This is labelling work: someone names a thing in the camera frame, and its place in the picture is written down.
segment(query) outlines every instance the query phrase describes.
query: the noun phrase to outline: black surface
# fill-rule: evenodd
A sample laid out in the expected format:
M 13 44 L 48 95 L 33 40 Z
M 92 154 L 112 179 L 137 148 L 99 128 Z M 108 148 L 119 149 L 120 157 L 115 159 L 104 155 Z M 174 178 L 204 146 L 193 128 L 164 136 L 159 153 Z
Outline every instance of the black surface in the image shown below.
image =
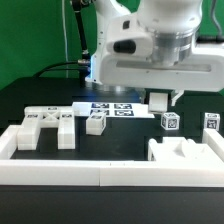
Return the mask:
M 0 91 L 1 132 L 21 124 L 26 106 L 66 105 L 73 101 L 138 102 L 133 91 L 114 95 L 79 88 L 77 80 L 19 79 Z M 108 119 L 102 136 L 85 135 L 85 118 L 77 118 L 77 150 L 58 152 L 56 130 L 42 130 L 36 152 L 13 159 L 145 160 L 149 138 L 185 136 L 200 142 L 204 112 L 221 115 L 224 99 L 214 93 L 186 93 L 175 108 L 179 131 L 167 132 L 156 119 Z M 224 189 L 174 187 L 0 186 L 0 223 L 222 223 Z

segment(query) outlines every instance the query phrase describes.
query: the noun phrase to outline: cube with marker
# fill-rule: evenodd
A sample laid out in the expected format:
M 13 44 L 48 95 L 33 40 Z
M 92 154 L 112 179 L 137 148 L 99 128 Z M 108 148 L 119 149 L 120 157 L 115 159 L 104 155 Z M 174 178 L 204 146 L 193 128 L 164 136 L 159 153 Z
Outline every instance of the cube with marker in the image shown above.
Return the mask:
M 180 116 L 174 112 L 164 113 L 161 118 L 161 126 L 165 130 L 179 130 Z
M 205 113 L 204 128 L 215 129 L 219 131 L 220 115 L 216 113 Z
M 87 135 L 101 135 L 106 127 L 106 113 L 92 113 L 86 120 Z

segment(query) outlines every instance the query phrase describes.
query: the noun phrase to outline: green background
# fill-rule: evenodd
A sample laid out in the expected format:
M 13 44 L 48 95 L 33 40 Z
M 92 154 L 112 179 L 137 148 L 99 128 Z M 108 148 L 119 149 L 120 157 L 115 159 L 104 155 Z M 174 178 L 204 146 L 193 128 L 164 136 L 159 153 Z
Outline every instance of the green background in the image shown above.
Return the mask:
M 139 0 L 118 0 L 136 11 Z M 209 18 L 211 1 L 203 2 L 202 34 L 216 34 Z M 19 77 L 33 75 L 43 67 L 65 61 L 61 0 L 3 1 L 0 7 L 0 89 Z M 224 29 L 224 1 L 218 1 L 217 18 Z M 82 11 L 90 53 L 96 48 L 94 6 Z M 69 59 L 80 58 L 75 17 L 66 1 Z

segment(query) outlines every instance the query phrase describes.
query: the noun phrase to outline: white bar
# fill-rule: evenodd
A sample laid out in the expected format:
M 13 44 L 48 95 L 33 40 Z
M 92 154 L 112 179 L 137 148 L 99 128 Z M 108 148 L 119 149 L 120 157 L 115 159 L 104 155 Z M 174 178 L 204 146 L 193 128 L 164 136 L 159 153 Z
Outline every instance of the white bar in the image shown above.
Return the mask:
M 55 113 L 57 111 L 71 110 L 72 107 L 58 107 L 58 106 L 46 106 L 46 107 L 26 107 L 25 115 L 29 113 Z
M 19 125 L 10 125 L 0 137 L 0 159 L 10 159 L 17 149 Z
M 204 129 L 202 142 L 208 144 L 220 159 L 224 161 L 224 139 L 215 129 Z
M 224 167 L 206 163 L 134 162 L 129 166 L 101 167 L 100 174 L 101 186 L 224 187 Z
M 0 161 L 1 185 L 99 186 L 98 163 L 79 161 Z
M 58 127 L 58 149 L 75 149 L 74 112 L 61 112 Z
M 42 113 L 28 113 L 17 134 L 18 150 L 36 150 Z

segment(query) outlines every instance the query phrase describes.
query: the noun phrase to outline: black cable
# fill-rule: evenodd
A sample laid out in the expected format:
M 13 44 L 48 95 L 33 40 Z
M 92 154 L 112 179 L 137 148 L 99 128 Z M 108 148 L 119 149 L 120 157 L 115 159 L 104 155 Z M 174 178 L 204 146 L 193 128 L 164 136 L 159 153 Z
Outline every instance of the black cable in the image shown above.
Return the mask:
M 58 69 L 47 69 L 44 72 L 42 72 L 38 77 L 35 78 L 39 78 L 42 74 L 44 74 L 45 72 L 55 72 L 55 71 L 79 71 L 82 73 L 89 73 L 88 67 L 84 67 L 84 68 L 58 68 Z
M 211 16 L 213 24 L 215 25 L 216 29 L 218 30 L 218 36 L 221 37 L 223 31 L 222 31 L 222 27 L 221 27 L 220 23 L 218 22 L 218 20 L 216 18 L 216 15 L 215 15 L 216 4 L 217 4 L 217 0 L 212 0 L 210 16 Z
M 35 73 L 33 75 L 34 78 L 38 78 L 41 76 L 42 73 L 44 73 L 45 71 L 47 71 L 48 69 L 51 68 L 55 68 L 55 67 L 59 67 L 59 66 L 63 66 L 63 65 L 77 65 L 78 61 L 68 61 L 68 62 L 60 62 L 60 63 L 56 63 L 53 65 L 49 65 L 47 67 L 45 67 L 44 69 L 40 70 L 39 72 Z
M 78 25 L 78 30 L 79 30 L 83 59 L 90 59 L 89 51 L 87 48 L 84 26 L 83 26 L 83 22 L 82 22 L 81 12 L 75 12 L 75 17 L 77 20 L 77 25 Z

